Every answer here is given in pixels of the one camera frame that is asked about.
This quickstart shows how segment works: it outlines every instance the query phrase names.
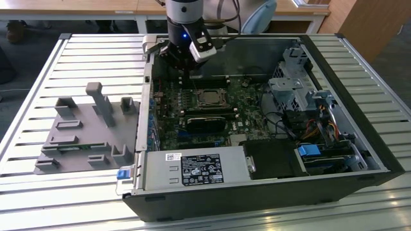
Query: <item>motherboard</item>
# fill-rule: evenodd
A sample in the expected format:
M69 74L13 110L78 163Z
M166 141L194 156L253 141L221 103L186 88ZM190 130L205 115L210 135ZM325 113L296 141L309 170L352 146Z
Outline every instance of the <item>motherboard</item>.
M237 146L270 137L248 76L158 80L154 84L161 150Z

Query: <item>barcode sticker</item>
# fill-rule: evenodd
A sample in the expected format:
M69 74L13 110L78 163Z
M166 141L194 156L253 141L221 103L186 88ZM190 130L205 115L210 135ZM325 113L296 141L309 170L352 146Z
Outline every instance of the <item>barcode sticker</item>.
M180 159L181 159L180 153L166 153L165 154L165 161L180 160Z

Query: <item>desk leg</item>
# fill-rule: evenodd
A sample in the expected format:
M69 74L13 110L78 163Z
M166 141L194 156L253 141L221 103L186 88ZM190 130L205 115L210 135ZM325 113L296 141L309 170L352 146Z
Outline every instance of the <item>desk leg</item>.
M138 34L146 34L146 16L145 15L136 15L136 22L138 28Z
M324 18L324 15L314 16L313 20L309 23L306 34L316 34L318 32Z

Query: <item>side panel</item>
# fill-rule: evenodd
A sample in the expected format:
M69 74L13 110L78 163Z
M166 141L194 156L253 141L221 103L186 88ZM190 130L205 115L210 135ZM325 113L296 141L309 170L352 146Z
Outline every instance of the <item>side panel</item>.
M387 174L281 184L130 196L122 201L145 222L178 220L296 205L333 202L374 185Z

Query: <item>metal table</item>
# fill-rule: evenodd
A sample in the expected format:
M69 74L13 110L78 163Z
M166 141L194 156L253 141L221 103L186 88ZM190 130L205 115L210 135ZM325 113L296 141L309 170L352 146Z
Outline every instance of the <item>metal table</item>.
M144 223L114 193L116 170L32 174L58 96L90 103L85 85L98 81L110 102L125 95L140 99L142 35L72 35L57 41L0 144L0 230L360 231L411 226L409 109L345 39L333 35L310 39L399 159L404 175L334 203ZM320 73L314 75L326 88Z

